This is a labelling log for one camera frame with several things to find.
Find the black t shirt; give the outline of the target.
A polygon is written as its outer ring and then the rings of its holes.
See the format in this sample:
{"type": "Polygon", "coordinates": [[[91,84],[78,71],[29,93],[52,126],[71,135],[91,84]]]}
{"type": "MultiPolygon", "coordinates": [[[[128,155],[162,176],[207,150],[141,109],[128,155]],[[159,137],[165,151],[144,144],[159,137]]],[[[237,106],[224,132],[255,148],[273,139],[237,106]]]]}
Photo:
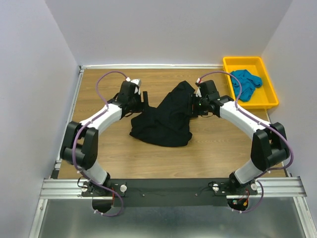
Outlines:
{"type": "Polygon", "coordinates": [[[131,120],[130,136],[163,147],[188,145],[192,138],[189,103],[194,91],[187,81],[180,82],[158,107],[148,107],[131,120]]]}

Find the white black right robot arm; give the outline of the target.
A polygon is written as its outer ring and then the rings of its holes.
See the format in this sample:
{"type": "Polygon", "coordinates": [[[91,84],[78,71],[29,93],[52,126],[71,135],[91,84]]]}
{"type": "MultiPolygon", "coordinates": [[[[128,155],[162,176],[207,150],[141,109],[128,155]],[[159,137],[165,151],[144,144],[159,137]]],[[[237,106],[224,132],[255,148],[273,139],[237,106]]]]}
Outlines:
{"type": "Polygon", "coordinates": [[[260,119],[230,96],[221,96],[212,80],[197,81],[196,86],[197,91],[189,95],[188,109],[193,117],[211,113],[237,126],[252,141],[249,161],[232,172],[226,183],[230,193],[241,193],[254,179],[278,170],[280,163],[293,156],[281,123],[260,119]]]}

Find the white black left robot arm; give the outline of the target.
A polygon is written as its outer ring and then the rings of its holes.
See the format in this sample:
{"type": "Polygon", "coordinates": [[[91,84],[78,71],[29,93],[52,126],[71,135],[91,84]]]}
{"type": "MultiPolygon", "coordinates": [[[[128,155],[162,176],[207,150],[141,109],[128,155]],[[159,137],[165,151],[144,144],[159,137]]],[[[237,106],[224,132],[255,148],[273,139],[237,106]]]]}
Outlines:
{"type": "Polygon", "coordinates": [[[99,196],[106,195],[111,188],[110,174],[97,160],[99,136],[123,117],[144,110],[148,103],[141,101],[140,86],[140,79],[125,79],[119,93],[100,111],[81,122],[71,121],[66,127],[60,158],[90,179],[99,196]]]}

